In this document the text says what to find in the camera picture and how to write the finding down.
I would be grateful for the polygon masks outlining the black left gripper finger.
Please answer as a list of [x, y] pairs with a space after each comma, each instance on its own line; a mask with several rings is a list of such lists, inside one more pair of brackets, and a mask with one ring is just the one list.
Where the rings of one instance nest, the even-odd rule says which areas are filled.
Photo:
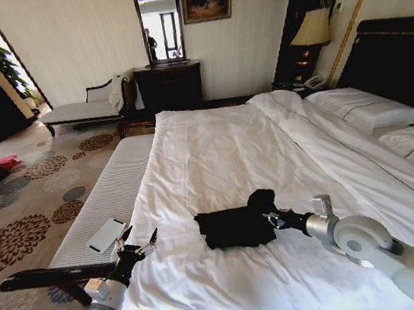
[[114, 251], [116, 251], [116, 253], [124, 250], [126, 239], [129, 237], [131, 230], [132, 226], [129, 226], [126, 229], [123, 229], [117, 237], [114, 248]]
[[157, 232], [157, 229], [155, 229], [152, 235], [150, 236], [149, 242], [140, 248], [139, 254], [144, 256], [154, 252], [154, 250], [156, 249]]

